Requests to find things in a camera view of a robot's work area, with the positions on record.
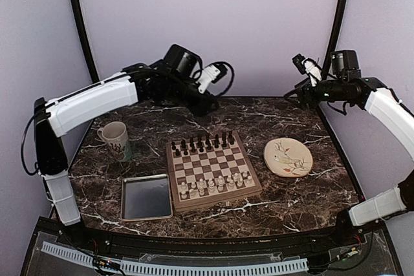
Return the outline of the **white chess pawn piece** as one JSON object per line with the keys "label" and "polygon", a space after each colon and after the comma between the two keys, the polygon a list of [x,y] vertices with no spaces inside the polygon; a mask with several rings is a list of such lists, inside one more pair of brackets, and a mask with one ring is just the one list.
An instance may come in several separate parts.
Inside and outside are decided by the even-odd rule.
{"label": "white chess pawn piece", "polygon": [[200,178],[199,181],[198,181],[198,189],[199,189],[199,195],[200,196],[204,196],[204,194],[205,194],[204,187],[205,187],[205,181],[204,181],[203,178]]}

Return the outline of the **white chess king piece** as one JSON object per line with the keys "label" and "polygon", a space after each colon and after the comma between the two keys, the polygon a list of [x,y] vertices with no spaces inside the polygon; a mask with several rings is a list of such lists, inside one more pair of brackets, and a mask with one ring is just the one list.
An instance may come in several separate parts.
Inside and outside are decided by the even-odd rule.
{"label": "white chess king piece", "polygon": [[217,179],[217,189],[218,192],[223,192],[224,191],[224,185],[225,185],[225,181],[224,178],[222,176],[219,176]]}

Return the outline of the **white chess queen piece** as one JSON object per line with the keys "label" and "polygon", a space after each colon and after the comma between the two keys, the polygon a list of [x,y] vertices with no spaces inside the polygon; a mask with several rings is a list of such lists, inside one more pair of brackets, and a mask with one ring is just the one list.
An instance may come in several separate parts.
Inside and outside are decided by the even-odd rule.
{"label": "white chess queen piece", "polygon": [[208,192],[210,195],[214,194],[216,190],[214,179],[210,178],[208,181]]}

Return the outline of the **white chess knight piece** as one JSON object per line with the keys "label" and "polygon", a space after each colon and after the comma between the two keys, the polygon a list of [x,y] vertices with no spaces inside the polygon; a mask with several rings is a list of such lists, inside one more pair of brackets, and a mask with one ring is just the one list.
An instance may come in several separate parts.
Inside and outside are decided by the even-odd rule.
{"label": "white chess knight piece", "polygon": [[189,190],[190,196],[194,197],[197,194],[197,184],[195,182],[191,183],[191,188]]}

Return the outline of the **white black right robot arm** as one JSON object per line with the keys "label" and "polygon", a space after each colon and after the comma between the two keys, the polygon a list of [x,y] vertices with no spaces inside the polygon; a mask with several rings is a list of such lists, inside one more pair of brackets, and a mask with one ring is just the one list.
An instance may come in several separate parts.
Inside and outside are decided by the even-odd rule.
{"label": "white black right robot arm", "polygon": [[[394,138],[413,156],[413,113],[394,90],[374,77],[363,77],[354,50],[331,53],[331,67],[322,69],[316,61],[297,54],[294,66],[306,79],[295,85],[284,98],[300,109],[315,108],[325,102],[357,106],[382,124],[386,139]],[[413,174],[372,198],[348,207],[336,216],[329,238],[344,246],[359,229],[413,211]]]}

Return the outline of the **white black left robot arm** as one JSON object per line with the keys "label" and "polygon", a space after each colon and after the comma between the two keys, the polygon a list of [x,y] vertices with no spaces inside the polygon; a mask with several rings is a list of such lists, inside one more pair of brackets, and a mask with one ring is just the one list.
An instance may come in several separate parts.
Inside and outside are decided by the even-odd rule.
{"label": "white black left robot arm", "polygon": [[205,116],[218,108],[218,97],[207,88],[227,72],[221,63],[204,66],[198,55],[174,44],[150,65],[137,63],[63,97],[35,101],[28,124],[34,127],[36,160],[27,174],[43,177],[61,223],[68,226],[65,235],[75,246],[87,247],[91,232],[80,224],[61,137],[107,112],[146,100],[182,105],[194,116]]}

